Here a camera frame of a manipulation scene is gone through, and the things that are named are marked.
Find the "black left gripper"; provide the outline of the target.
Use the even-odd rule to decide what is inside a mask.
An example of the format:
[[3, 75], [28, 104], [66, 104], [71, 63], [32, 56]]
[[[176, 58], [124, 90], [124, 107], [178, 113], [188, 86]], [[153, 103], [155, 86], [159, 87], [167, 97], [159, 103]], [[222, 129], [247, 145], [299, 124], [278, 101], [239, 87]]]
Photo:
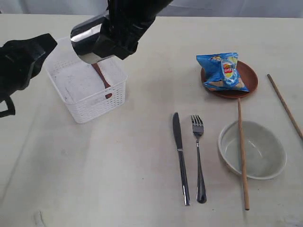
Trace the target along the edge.
[[0, 48], [0, 98], [5, 99], [27, 88], [56, 46], [57, 42], [49, 33], [7, 41]]

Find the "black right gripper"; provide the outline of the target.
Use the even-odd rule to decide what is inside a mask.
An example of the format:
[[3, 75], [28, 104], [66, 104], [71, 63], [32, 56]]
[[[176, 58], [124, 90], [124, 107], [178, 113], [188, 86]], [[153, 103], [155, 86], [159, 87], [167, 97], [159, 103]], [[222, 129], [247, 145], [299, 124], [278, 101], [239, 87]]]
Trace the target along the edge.
[[139, 40], [170, 0], [109, 0], [93, 53], [122, 60], [136, 52]]

